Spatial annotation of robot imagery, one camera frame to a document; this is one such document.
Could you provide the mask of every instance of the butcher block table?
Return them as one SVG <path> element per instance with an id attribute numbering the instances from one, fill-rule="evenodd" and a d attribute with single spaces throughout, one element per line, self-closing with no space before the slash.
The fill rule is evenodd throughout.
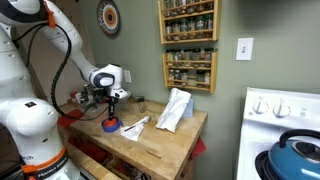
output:
<path id="1" fill-rule="evenodd" d="M 180 179 L 208 114 L 194 110 L 193 117 L 181 119 L 175 133 L 172 133 L 155 127 L 166 104 L 148 100 L 144 103 L 146 106 L 144 113 L 139 112 L 138 103 L 132 99 L 126 103 L 116 104 L 115 116 L 124 126 L 130 126 L 147 115 L 151 116 L 151 120 L 144 124 L 138 141 L 121 136 L 120 129 L 113 133 L 104 132 L 101 122 L 106 118 L 106 114 L 93 121 L 76 121 L 69 129 L 72 134 L 88 139 L 150 175 L 152 179 Z M 66 113 L 76 108 L 77 106 L 72 103 L 61 106 Z M 95 113 L 86 116 L 95 117 L 101 112 L 102 110 L 98 108 Z"/>

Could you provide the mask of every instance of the wall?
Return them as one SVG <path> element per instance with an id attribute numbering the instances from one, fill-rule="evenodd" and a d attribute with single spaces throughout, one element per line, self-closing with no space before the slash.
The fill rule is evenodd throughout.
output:
<path id="1" fill-rule="evenodd" d="M 115 0 L 121 31 L 105 35 L 97 23 L 99 0 L 81 1 L 81 9 L 96 63 L 120 64 L 133 83 L 123 83 L 133 95 L 167 102 L 164 88 L 157 0 Z M 320 93 L 320 1 L 223 0 L 220 40 L 188 44 L 219 48 L 214 94 L 190 91 L 195 109 L 207 111 L 201 135 L 207 150 L 197 157 L 195 179 L 232 179 L 246 88 Z M 254 37 L 252 61 L 235 61 L 237 38 Z"/>
<path id="2" fill-rule="evenodd" d="M 69 18 L 69 20 L 74 24 L 76 29 L 83 40 L 82 51 L 85 57 L 95 64 L 94 59 L 91 55 L 91 50 L 89 48 L 88 36 L 86 33 L 85 26 L 83 25 L 83 19 L 80 12 L 80 5 L 74 0 L 55 0 L 53 1 L 60 10 Z M 22 26 L 17 28 L 19 34 L 24 33 L 31 26 Z M 27 51 L 29 47 L 29 41 L 31 39 L 32 33 L 22 40 L 24 49 Z M 33 42 L 31 57 L 30 57 L 30 67 L 31 73 L 35 82 L 39 81 L 40 84 L 36 84 L 35 91 L 40 90 L 44 92 L 43 99 L 47 99 L 51 102 L 51 85 L 52 80 L 60 67 L 64 59 L 64 54 L 58 51 L 52 44 L 48 42 L 40 33 L 35 36 Z M 69 92 L 77 90 L 81 91 L 83 85 L 86 84 L 82 80 L 81 75 L 77 67 L 69 61 L 61 74 L 57 88 L 56 88 L 56 99 L 59 105 L 66 103 L 66 100 L 70 98 Z"/>

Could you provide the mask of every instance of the green wall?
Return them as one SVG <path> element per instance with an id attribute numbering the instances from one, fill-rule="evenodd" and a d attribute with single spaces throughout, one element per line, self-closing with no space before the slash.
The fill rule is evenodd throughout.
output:
<path id="1" fill-rule="evenodd" d="M 222 0 L 218 42 L 174 47 L 217 47 L 214 94 L 190 91 L 195 109 L 207 111 L 201 135 L 207 150 L 196 158 L 195 179 L 232 179 L 238 153 L 246 88 L 320 93 L 320 1 Z M 98 65 L 120 64 L 133 83 L 133 95 L 167 103 L 163 85 L 157 0 L 115 0 L 121 31 L 105 35 L 97 23 L 99 0 L 80 1 Z M 235 61 L 237 39 L 254 37 L 252 61 Z"/>

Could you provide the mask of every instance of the spice rack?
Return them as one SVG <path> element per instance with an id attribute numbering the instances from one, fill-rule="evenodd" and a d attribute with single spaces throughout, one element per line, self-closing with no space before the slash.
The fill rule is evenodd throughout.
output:
<path id="1" fill-rule="evenodd" d="M 204 61 L 204 60 L 198 60 L 198 61 L 192 61 L 192 60 L 178 60 L 178 61 L 169 61 L 167 60 L 167 55 L 162 54 L 162 64 L 163 64 L 163 76 L 164 76 L 164 84 L 165 87 L 176 87 L 176 88 L 184 88 L 184 89 L 194 89 L 194 90 L 201 90 L 213 93 L 216 87 L 216 74 L 217 74 L 217 58 L 218 58 L 218 52 L 215 51 L 211 54 L 211 61 Z M 175 62 L 181 62 L 181 63 L 191 63 L 191 64 L 200 64 L 200 63 L 210 63 L 211 66 L 206 67 L 198 67 L 195 68 L 192 65 L 191 66 L 168 66 L 168 63 L 175 63 Z M 210 83 L 204 83 L 204 82 L 196 82 L 197 86 L 190 86 L 188 85 L 188 80 L 170 80 L 169 79 L 169 70 L 170 69 L 186 69 L 186 70 L 204 70 L 204 71 L 210 71 Z M 178 83 L 186 83 L 186 86 L 182 85 L 176 85 L 176 84 L 170 84 L 170 82 L 178 82 Z"/>
<path id="2" fill-rule="evenodd" d="M 211 10 L 204 10 L 202 12 L 193 12 L 193 13 L 186 13 L 182 15 L 170 16 L 165 17 L 164 13 L 167 11 L 175 11 L 181 8 L 188 8 L 190 6 L 199 6 L 204 5 L 207 3 L 213 3 L 213 9 Z M 184 6 L 177 6 L 174 8 L 166 8 L 164 2 L 158 1 L 158 13 L 159 13 L 159 27 L 160 27 L 160 38 L 161 44 L 172 44 L 172 43 L 185 43 L 185 42 L 202 42 L 202 41 L 216 41 L 219 39 L 219 29 L 220 29 L 220 0 L 202 0 L 200 2 L 187 4 Z M 166 22 L 179 20 L 182 18 L 190 18 L 196 17 L 200 15 L 207 15 L 212 14 L 213 20 L 213 28 L 212 29 L 204 29 L 204 30 L 195 30 L 195 31 L 187 31 L 187 32 L 180 32 L 180 33 L 166 33 Z M 196 34 L 196 33 L 205 33 L 208 36 L 201 37 L 201 38 L 187 38 L 187 39 L 175 39 L 175 40 L 168 40 L 176 36 L 183 36 L 183 34 Z"/>

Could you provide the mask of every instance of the shelf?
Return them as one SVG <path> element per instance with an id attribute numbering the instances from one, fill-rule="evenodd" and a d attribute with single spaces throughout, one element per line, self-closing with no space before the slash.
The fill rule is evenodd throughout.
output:
<path id="1" fill-rule="evenodd" d="M 219 39 L 219 29 L 220 29 L 220 1 L 221 0 L 207 0 L 207 1 L 201 1 L 194 4 L 188 4 L 185 6 L 178 6 L 175 8 L 168 8 L 165 9 L 164 3 L 158 0 L 158 14 L 159 14 L 159 27 L 160 27 L 160 38 L 161 38 L 161 44 L 176 44 L 176 43 L 189 43 L 189 42 L 204 42 L 204 41 L 217 41 Z M 192 14 L 183 14 L 183 15 L 176 15 L 176 16 L 170 16 L 170 17 L 164 17 L 163 13 L 170 10 L 175 9 L 181 9 L 183 7 L 189 7 L 189 6 L 197 6 L 199 4 L 206 4 L 213 2 L 214 6 L 212 10 L 204 10 L 202 12 L 194 12 Z M 167 21 L 172 21 L 176 19 L 181 18 L 188 18 L 188 17 L 195 17 L 199 15 L 205 15 L 205 14 L 212 14 L 213 17 L 213 29 L 206 29 L 206 30 L 200 30 L 200 31 L 186 31 L 182 33 L 170 33 L 166 34 L 166 27 L 165 23 Z M 188 34 L 188 33 L 197 33 L 197 32 L 204 32 L 208 36 L 204 38 L 193 38 L 193 39 L 179 39 L 179 40 L 167 40 L 166 37 L 168 36 L 179 36 L 181 34 Z"/>
<path id="2" fill-rule="evenodd" d="M 217 57 L 218 57 L 218 52 L 215 51 L 211 54 L 211 61 L 205 61 L 205 60 L 197 60 L 197 61 L 188 61 L 188 60 L 178 60 L 178 61 L 169 61 L 167 60 L 167 54 L 162 54 L 162 63 L 163 63 L 163 77 L 164 77 L 164 85 L 165 87 L 176 87 L 176 88 L 183 88 L 183 89 L 194 89 L 194 90 L 201 90 L 201 91 L 206 91 L 213 93 L 216 87 L 216 74 L 217 74 Z M 188 63 L 204 63 L 204 64 L 210 64 L 210 67 L 198 67 L 194 68 L 192 66 L 168 66 L 167 63 L 175 63 L 175 62 L 188 62 Z M 204 83 L 204 82 L 193 82 L 197 85 L 201 84 L 204 85 L 205 87 L 196 87 L 196 86 L 182 86 L 182 85 L 177 85 L 177 84 L 170 84 L 171 82 L 185 82 L 188 84 L 188 81 L 183 81 L 183 80 L 170 80 L 168 75 L 169 75 L 169 70 L 170 69 L 187 69 L 187 70 L 204 70 L 204 71 L 210 71 L 210 84 Z"/>

